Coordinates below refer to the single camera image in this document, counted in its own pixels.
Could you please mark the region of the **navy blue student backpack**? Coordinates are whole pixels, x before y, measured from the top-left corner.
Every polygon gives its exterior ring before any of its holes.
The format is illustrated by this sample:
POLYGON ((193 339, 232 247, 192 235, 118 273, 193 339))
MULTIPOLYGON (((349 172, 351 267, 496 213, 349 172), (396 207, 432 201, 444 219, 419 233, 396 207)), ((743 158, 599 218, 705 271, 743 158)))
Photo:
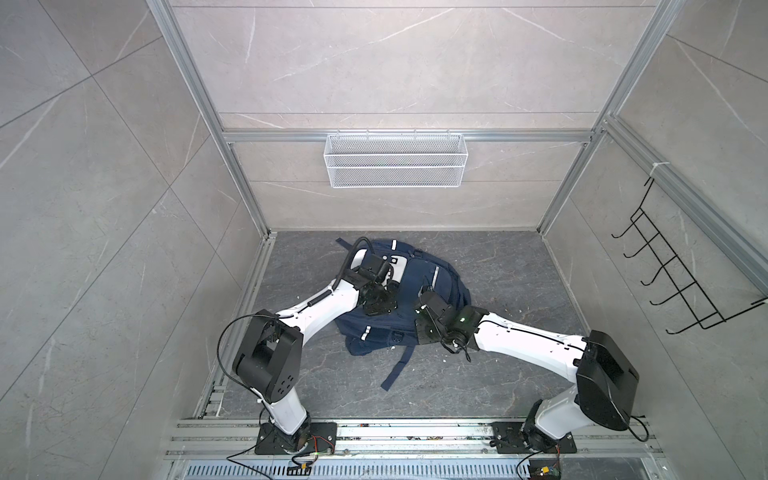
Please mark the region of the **navy blue student backpack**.
POLYGON ((396 270, 403 272, 396 280, 400 283, 398 306, 389 314, 367 316, 359 305, 337 317, 335 323, 345 336, 346 348, 353 356, 364 356, 395 346, 405 348, 401 359, 381 384, 381 388, 388 391, 419 345, 414 324, 419 291, 424 287, 430 288, 459 308, 471 303, 471 294, 455 268, 445 260, 395 239, 377 239, 372 245, 373 253, 386 258, 396 270))

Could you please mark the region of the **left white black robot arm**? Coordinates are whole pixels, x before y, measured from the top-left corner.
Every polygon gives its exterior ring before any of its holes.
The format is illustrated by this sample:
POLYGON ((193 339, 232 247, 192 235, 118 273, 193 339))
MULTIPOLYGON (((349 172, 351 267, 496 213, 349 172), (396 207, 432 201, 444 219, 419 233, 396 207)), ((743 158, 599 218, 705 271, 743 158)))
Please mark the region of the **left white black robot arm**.
POLYGON ((303 451, 311 436, 310 414, 296 391, 303 346, 358 307, 374 314, 394 310, 406 265, 404 255, 377 254, 372 241, 360 237, 323 290, 278 313, 261 310, 241 317, 249 322, 241 343, 231 361, 218 364, 229 380, 261 401, 270 432, 286 452, 303 451))

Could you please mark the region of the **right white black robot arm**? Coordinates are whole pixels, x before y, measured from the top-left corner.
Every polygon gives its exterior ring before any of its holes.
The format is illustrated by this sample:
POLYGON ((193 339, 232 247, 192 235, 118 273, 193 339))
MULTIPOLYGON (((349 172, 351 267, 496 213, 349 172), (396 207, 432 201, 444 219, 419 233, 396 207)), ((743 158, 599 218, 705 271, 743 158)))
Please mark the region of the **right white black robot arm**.
POLYGON ((516 435, 525 448, 548 451, 591 424, 612 431, 632 430, 639 373, 607 333, 561 334, 472 305, 458 310, 430 289, 419 294, 415 311, 426 321, 426 333, 452 354, 467 355, 470 350, 502 354, 570 382, 565 391, 531 407, 516 435))

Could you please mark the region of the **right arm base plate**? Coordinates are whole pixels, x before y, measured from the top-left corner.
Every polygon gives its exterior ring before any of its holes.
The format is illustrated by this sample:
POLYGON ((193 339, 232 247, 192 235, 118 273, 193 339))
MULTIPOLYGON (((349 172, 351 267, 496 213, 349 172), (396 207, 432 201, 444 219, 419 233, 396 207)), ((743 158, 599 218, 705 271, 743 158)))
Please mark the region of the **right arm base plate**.
POLYGON ((571 434, 552 440, 535 428, 526 429, 523 422, 493 422, 490 446, 499 454, 561 453, 575 454, 577 447, 571 434))

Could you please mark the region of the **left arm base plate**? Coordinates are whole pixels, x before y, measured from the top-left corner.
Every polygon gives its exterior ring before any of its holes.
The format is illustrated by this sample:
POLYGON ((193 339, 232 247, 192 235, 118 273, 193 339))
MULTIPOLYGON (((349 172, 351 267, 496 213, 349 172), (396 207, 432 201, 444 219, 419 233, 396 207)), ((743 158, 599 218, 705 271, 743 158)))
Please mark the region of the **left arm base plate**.
POLYGON ((335 452, 338 424, 311 422, 296 433, 286 434, 272 423, 264 423, 254 447, 256 455, 295 455, 335 452))

